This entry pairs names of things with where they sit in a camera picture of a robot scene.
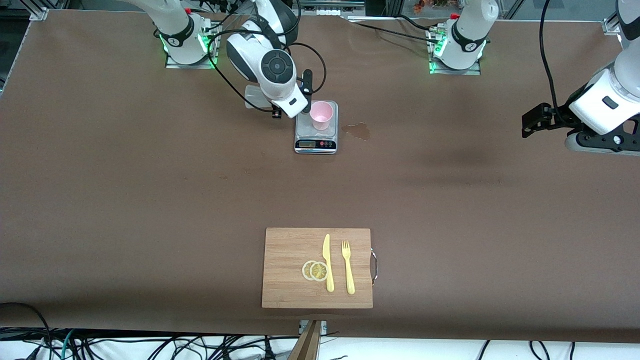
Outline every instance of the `cutting board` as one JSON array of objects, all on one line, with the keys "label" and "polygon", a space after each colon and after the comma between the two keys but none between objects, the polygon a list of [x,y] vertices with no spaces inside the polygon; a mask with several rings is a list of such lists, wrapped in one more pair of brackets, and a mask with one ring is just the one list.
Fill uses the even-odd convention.
[{"label": "cutting board", "polygon": [[[324,281],[309,281],[302,275],[302,266],[307,261],[326,262],[322,257],[322,248],[327,234],[331,237],[331,268],[335,283],[332,293],[326,290]],[[356,288],[353,295],[347,293],[343,240],[348,240],[351,247],[351,271]],[[370,262],[370,229],[267,228],[262,307],[370,309],[373,307]]]}]

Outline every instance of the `knife handle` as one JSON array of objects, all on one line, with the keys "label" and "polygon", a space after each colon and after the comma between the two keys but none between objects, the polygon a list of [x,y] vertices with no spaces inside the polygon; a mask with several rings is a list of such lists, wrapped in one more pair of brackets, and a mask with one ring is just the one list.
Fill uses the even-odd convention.
[{"label": "knife handle", "polygon": [[326,265],[326,290],[332,293],[335,290],[333,285],[333,274],[331,273],[331,264]]},{"label": "knife handle", "polygon": [[356,286],[353,283],[353,274],[351,273],[351,262],[349,259],[345,259],[346,268],[347,268],[347,292],[349,295],[353,295],[356,293]]}]

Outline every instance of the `lemon slice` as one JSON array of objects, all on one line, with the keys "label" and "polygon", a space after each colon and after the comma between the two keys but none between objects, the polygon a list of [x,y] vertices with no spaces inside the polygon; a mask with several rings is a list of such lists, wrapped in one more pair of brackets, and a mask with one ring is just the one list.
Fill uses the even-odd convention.
[{"label": "lemon slice", "polygon": [[304,276],[305,279],[311,281],[314,280],[314,278],[311,277],[311,266],[313,266],[315,263],[315,260],[309,260],[304,265],[302,265],[302,276]]},{"label": "lemon slice", "polygon": [[324,281],[326,279],[327,267],[325,263],[318,261],[311,265],[311,278],[315,281]]}]

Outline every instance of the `water spill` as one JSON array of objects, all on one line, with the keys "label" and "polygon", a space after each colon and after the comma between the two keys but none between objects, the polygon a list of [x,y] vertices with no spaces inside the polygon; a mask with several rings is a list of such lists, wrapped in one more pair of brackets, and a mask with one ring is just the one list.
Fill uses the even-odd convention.
[{"label": "water spill", "polygon": [[345,125],[341,127],[342,131],[349,133],[359,139],[368,140],[371,138],[371,132],[367,128],[367,124],[359,122],[355,125]]}]

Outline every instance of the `fork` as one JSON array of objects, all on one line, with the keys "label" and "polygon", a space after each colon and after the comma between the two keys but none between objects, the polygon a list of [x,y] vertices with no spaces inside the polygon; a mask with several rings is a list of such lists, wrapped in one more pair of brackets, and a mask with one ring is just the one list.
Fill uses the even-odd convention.
[{"label": "fork", "polygon": [[351,263],[349,259],[351,259],[351,248],[349,248],[349,242],[342,242],[342,257],[344,258],[344,262],[347,268],[347,292],[349,295],[353,295],[356,292],[356,286],[353,284],[353,274],[351,273]]}]

